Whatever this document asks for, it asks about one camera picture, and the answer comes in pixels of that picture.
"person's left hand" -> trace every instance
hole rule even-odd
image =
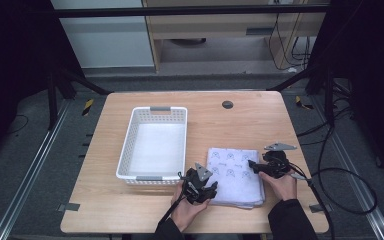
[[[173,198],[171,199],[171,204],[173,204],[180,196],[182,192],[182,184],[183,181],[180,181],[176,186],[176,191],[174,192]],[[188,200],[183,199],[180,201],[179,205],[174,209],[171,213],[171,219],[176,224],[177,228],[181,232],[183,232],[195,219],[198,213],[204,211],[208,204],[210,203],[210,199],[207,199],[200,205],[193,205],[188,202]]]

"towel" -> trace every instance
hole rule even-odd
[[[257,150],[210,148],[207,169],[213,175],[207,187],[218,182],[217,195],[211,200],[214,205],[230,205],[240,208],[253,208],[265,200],[264,185],[257,174],[248,166],[248,160],[256,163]]]

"table top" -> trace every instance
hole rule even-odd
[[[225,109],[224,101],[233,108]],[[279,92],[135,92],[108,96],[61,230],[66,233],[150,233],[170,207],[173,186],[132,186],[116,177],[116,169],[133,108],[179,106],[188,109],[185,170],[198,162],[206,165],[211,147],[255,149],[275,142],[298,146],[286,151],[288,159],[309,175],[294,128]],[[268,213],[278,202],[265,185],[266,201],[251,210],[210,205],[185,233],[269,233]],[[298,199],[316,232],[328,230],[323,213],[312,213],[317,204],[305,181],[298,181]]]

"white cabinet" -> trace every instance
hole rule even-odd
[[[51,1],[55,9],[142,7],[141,0]],[[61,18],[60,21],[85,73],[154,68],[144,17]]]

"basket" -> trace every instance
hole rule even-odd
[[[185,168],[187,109],[137,107],[132,111],[117,177],[130,185],[174,185]]]

